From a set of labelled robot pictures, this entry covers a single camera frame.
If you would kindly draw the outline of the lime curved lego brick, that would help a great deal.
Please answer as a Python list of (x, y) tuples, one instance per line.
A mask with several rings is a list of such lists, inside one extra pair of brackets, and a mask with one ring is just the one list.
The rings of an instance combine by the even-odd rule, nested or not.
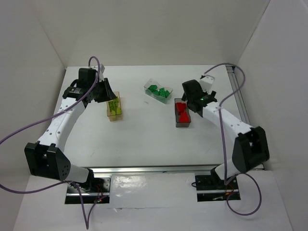
[(115, 99), (108, 102), (110, 115), (120, 115), (122, 114), (121, 106), (120, 106), (120, 98), (116, 97)]

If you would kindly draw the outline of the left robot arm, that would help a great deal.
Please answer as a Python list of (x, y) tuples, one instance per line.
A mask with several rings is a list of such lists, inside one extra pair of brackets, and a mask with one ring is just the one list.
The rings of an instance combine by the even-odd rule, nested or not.
[(51, 120), (44, 134), (28, 143), (25, 155), (31, 175), (59, 181), (73, 181), (90, 191), (102, 183), (91, 169), (78, 167), (64, 154), (66, 141), (76, 121), (92, 101), (97, 103), (115, 99), (109, 81), (103, 77), (104, 66), (80, 68), (78, 78), (64, 91), (58, 116)]

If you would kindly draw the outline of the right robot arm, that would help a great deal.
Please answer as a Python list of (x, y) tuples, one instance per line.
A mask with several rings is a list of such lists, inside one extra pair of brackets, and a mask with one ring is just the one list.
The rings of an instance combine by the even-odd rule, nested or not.
[(233, 143), (231, 158), (224, 155), (224, 162), (210, 171), (214, 184), (226, 183), (238, 174), (244, 174), (263, 164), (270, 158), (265, 130), (262, 127), (252, 127), (239, 120), (226, 109), (222, 108), (216, 99), (216, 92), (208, 93), (202, 81), (189, 80), (182, 83), (183, 97), (188, 108), (221, 128)]

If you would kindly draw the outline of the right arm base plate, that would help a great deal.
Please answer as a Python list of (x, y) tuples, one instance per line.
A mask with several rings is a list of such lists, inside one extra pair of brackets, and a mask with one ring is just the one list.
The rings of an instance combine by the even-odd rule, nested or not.
[(229, 200), (240, 200), (240, 192), (237, 179), (227, 186), (224, 182), (215, 184), (209, 175), (195, 175), (195, 181), (191, 186), (196, 189), (198, 202), (216, 202)]

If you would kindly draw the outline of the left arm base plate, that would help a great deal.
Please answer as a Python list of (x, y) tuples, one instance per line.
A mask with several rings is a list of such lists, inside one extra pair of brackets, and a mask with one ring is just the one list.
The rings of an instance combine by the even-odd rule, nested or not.
[[(110, 203), (110, 188), (111, 188), (111, 176), (95, 177), (94, 184), (89, 189), (82, 188), (79, 184), (79, 190), (84, 204), (108, 204)], [(81, 204), (78, 189), (73, 186), (67, 186), (65, 202), (66, 205)]]

